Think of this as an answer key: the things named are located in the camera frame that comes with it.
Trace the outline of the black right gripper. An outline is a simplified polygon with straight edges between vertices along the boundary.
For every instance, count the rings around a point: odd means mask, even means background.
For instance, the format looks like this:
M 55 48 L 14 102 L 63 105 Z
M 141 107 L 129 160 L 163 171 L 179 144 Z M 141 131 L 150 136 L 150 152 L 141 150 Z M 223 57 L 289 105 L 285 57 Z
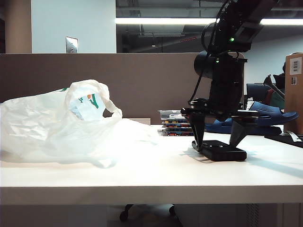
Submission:
M 205 117 L 213 117 L 218 120 L 232 119 L 230 145 L 236 147 L 254 128 L 257 111 L 240 110 L 243 83 L 217 83 L 212 82 L 208 99 L 197 98 L 189 102 L 189 108 L 182 108 L 182 116 L 189 118 L 195 141 L 194 148 L 203 146 L 205 131 Z

